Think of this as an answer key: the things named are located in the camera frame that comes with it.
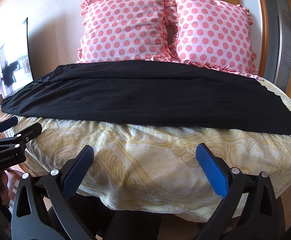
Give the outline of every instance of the wooden floor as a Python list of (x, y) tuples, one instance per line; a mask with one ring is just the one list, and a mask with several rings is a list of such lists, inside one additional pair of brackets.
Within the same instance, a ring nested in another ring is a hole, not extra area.
[[(9, 195), (14, 200), (22, 169), (17, 166), (14, 166), (12, 169), (16, 171), (8, 172), (8, 187)], [(281, 199), (285, 217), (285, 228), (287, 230), (291, 226), (291, 186), (281, 195)], [(49, 208), (51, 205), (50, 201), (48, 199), (44, 200), (47, 208)], [(232, 219), (227, 231), (233, 229), (237, 221), (238, 218)], [(203, 226), (204, 223), (194, 223), (181, 219), (173, 214), (163, 214), (158, 240), (192, 240)]]

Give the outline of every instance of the silver screw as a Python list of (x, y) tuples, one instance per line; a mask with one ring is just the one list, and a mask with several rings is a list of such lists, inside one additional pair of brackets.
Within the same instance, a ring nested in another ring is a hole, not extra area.
[(50, 171), (51, 175), (52, 176), (55, 176), (59, 173), (59, 170), (58, 169), (53, 169), (52, 171)]
[(262, 177), (267, 178), (269, 174), (266, 171), (261, 172)]
[(28, 176), (29, 176), (29, 174), (27, 172), (22, 174), (23, 179), (26, 179)]
[(240, 173), (240, 170), (238, 168), (234, 167), (234, 168), (231, 169), (231, 172), (233, 174), (239, 174)]

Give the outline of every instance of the human hand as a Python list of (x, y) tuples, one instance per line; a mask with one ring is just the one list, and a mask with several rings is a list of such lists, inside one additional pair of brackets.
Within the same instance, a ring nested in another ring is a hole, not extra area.
[(0, 192), (0, 198), (2, 200), (2, 205), (8, 205), (10, 203), (10, 196), (9, 196), (9, 189), (7, 187), (7, 183), (8, 183), (8, 176), (7, 174), (2, 171), (1, 173), (1, 192)]

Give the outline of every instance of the cream patterned bedspread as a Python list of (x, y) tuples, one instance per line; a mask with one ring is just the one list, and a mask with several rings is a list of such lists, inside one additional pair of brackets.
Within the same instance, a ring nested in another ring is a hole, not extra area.
[[(280, 95), (291, 111), (287, 95), (269, 81), (259, 82)], [(11, 116), (0, 109), (0, 121)], [(187, 220), (206, 222), (221, 197), (214, 193), (195, 158), (196, 146), (202, 142), (230, 167), (255, 175), (268, 172), (276, 196), (291, 185), (291, 136), (287, 135), (37, 117), (18, 119), (19, 124), (6, 131), (5, 136), (13, 136), (35, 122), (42, 124), (42, 134), (27, 144), (25, 162), (37, 175), (61, 168), (86, 144), (91, 145), (95, 161), (78, 193), (98, 196), (116, 210), (175, 213)], [(241, 198), (235, 216), (241, 213), (245, 197)]]

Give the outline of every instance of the pink polka dot pillow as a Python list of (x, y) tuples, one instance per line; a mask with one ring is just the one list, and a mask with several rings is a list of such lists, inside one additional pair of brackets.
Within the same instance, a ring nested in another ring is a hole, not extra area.
[(175, 0), (171, 13), (178, 32), (171, 56), (182, 63), (241, 74), (254, 73), (256, 53), (250, 41), (250, 13), (218, 0)]
[(164, 60), (165, 0), (84, 0), (85, 27), (78, 63)]

